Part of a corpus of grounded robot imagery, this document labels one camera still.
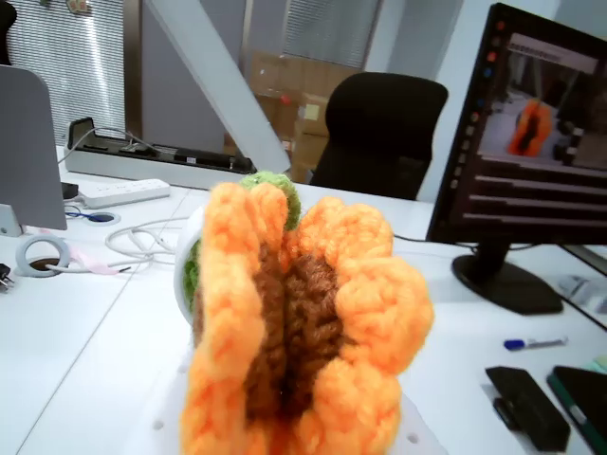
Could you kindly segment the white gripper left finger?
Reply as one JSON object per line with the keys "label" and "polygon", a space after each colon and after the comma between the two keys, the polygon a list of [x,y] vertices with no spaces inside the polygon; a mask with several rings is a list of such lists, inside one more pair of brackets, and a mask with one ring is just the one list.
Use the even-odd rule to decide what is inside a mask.
{"label": "white gripper left finger", "polygon": [[137,428],[137,454],[180,454],[180,417],[189,365],[167,369],[152,388]]}

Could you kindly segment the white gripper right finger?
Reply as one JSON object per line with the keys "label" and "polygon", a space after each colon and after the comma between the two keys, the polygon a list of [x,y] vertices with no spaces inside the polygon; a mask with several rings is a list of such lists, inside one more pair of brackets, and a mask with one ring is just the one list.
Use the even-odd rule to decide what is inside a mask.
{"label": "white gripper right finger", "polygon": [[446,455],[410,399],[401,400],[401,419],[395,437],[395,455]]}

